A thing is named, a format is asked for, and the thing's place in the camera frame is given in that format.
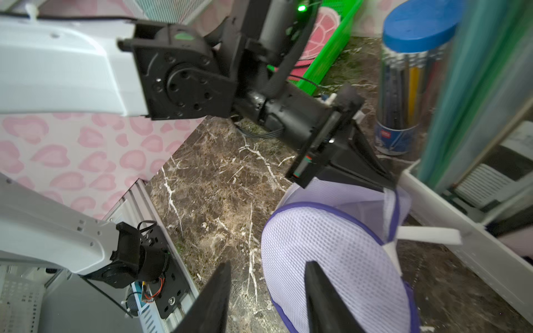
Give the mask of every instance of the pink pattern backdrop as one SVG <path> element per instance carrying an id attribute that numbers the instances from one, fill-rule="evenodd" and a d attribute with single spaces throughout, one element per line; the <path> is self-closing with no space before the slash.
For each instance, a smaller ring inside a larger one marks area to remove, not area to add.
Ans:
<path id="1" fill-rule="evenodd" d="M 201 121 L 89 113 L 0 116 L 0 170 L 102 218 L 137 179 L 150 180 Z"/>
<path id="2" fill-rule="evenodd" d="M 389 13 L 406 0 L 364 0 L 353 23 L 352 36 L 381 37 Z"/>

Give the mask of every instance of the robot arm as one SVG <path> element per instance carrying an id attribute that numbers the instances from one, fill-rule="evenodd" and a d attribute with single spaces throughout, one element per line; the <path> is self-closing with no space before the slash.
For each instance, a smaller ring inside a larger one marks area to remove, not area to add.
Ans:
<path id="1" fill-rule="evenodd" d="M 237 1 L 205 38 L 187 26 L 149 21 L 1 17 L 0 113 L 246 117 L 298 152 L 286 177 L 300 186 L 318 177 L 393 189 L 352 121 L 364 102 L 354 88 L 345 86 L 325 105 L 286 81 L 319 4 L 300 12 L 297 1 Z M 0 250 L 117 288 L 174 274 L 179 280 L 172 244 L 154 246 L 142 230 L 88 218 L 0 181 Z"/>

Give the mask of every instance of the white mesh fabric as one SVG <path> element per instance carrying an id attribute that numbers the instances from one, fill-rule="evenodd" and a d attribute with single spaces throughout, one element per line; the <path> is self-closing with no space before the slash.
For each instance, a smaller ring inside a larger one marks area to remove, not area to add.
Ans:
<path id="1" fill-rule="evenodd" d="M 263 230 L 266 285 L 298 333 L 309 332 L 304 271 L 317 261 L 366 333 L 408 333 L 409 301 L 398 271 L 360 226 L 333 213 L 294 207 Z"/>
<path id="2" fill-rule="evenodd" d="M 394 208 L 395 202 L 394 192 L 390 190 L 388 192 L 387 196 L 383 192 L 361 186 L 314 178 L 305 189 L 293 184 L 281 199 L 278 208 L 302 201 L 332 206 L 363 222 L 381 240 L 387 242 L 392 217 L 391 209 Z M 397 188 L 396 192 L 400 198 L 399 224 L 401 225 L 411 208 L 411 198 L 401 188 Z"/>

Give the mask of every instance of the mesh laundry basket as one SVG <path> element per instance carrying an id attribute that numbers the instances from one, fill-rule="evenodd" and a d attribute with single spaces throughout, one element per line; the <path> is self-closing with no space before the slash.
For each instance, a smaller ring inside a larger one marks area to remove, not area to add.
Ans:
<path id="1" fill-rule="evenodd" d="M 320 264 L 366 333 L 419 331 L 411 290 L 382 247 L 409 207 L 401 189 L 314 180 L 287 192 L 263 230 L 261 256 L 272 302 L 290 332 L 309 332 L 308 261 Z"/>

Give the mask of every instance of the pink mat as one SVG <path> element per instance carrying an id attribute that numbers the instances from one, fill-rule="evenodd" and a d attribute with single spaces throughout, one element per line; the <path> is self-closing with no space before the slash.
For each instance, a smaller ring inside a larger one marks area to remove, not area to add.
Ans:
<path id="1" fill-rule="evenodd" d="M 293 71 L 290 72 L 291 75 L 303 76 L 305 74 L 340 24 L 341 17 L 335 10 L 329 7 L 320 7 L 311 37 L 305 46 L 300 60 L 296 63 Z M 289 79 L 293 81 L 300 80 L 295 77 Z"/>

